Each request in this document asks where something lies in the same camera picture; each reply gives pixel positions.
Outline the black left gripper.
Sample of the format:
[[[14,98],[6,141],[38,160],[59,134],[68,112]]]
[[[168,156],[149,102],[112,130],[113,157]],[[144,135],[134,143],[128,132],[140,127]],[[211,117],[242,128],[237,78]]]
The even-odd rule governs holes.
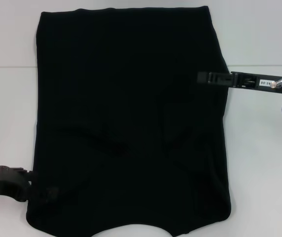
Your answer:
[[[33,172],[23,168],[0,166],[0,196],[13,198],[18,202],[49,203],[58,194],[57,187],[32,186]]]

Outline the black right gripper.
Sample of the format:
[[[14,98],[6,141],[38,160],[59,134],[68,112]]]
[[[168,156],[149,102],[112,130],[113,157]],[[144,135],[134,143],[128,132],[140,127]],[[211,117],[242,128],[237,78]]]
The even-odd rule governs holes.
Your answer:
[[[206,83],[209,85],[232,86],[234,78],[235,88],[250,89],[282,94],[282,85],[277,88],[271,88],[273,81],[282,79],[281,76],[250,74],[242,72],[231,72],[231,74],[199,72],[197,74],[197,83]]]

